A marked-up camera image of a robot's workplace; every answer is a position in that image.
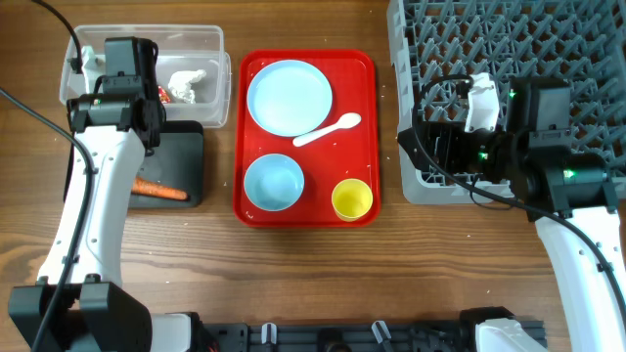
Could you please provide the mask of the small light blue bowl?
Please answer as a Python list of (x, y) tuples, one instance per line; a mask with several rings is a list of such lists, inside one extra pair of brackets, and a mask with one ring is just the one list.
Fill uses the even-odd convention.
[(300, 199), (305, 186), (299, 164), (284, 154), (266, 154), (246, 170), (244, 191), (257, 208), (270, 212), (283, 211)]

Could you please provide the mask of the white tissue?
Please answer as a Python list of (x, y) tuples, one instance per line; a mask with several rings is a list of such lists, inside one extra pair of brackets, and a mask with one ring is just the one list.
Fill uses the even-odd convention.
[(199, 83), (206, 77), (204, 69), (175, 71), (169, 79), (168, 89), (171, 95), (184, 102), (194, 104), (196, 102), (196, 92), (192, 85)]

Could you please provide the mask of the red snack wrapper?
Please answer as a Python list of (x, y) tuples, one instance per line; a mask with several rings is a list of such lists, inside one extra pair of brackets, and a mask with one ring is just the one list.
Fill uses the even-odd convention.
[(158, 86), (158, 95), (159, 95), (159, 99), (163, 104), (170, 104), (171, 103), (171, 98), (169, 97), (167, 91), (161, 87)]

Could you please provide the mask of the orange carrot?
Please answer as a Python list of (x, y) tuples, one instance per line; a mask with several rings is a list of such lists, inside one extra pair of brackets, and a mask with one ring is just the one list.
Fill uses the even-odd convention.
[(139, 196), (147, 196), (153, 198), (164, 198), (171, 200), (187, 200), (188, 194), (185, 191), (167, 187), (161, 183), (148, 181), (137, 177), (132, 185), (131, 193)]

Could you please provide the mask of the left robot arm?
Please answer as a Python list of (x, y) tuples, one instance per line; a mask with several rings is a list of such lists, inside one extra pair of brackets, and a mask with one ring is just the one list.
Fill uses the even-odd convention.
[(106, 72), (67, 101), (73, 162), (61, 223), (33, 286), (13, 289), (9, 314), (34, 351), (148, 351), (149, 310), (125, 292), (120, 252), (131, 188), (165, 121), (157, 44), (105, 42)]

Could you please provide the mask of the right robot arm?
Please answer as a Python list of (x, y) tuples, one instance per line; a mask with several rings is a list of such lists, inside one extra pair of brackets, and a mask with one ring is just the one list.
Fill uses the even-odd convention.
[(399, 145), (416, 169), (434, 169), (472, 197), (480, 189), (462, 179), (465, 171), (508, 182), (505, 204), (526, 213), (549, 255), (572, 348), (623, 350), (619, 200), (605, 161), (571, 148), (568, 83), (515, 77), (501, 103), (487, 73), (452, 74), (449, 81), (467, 105), (465, 122), (427, 122), (414, 113)]

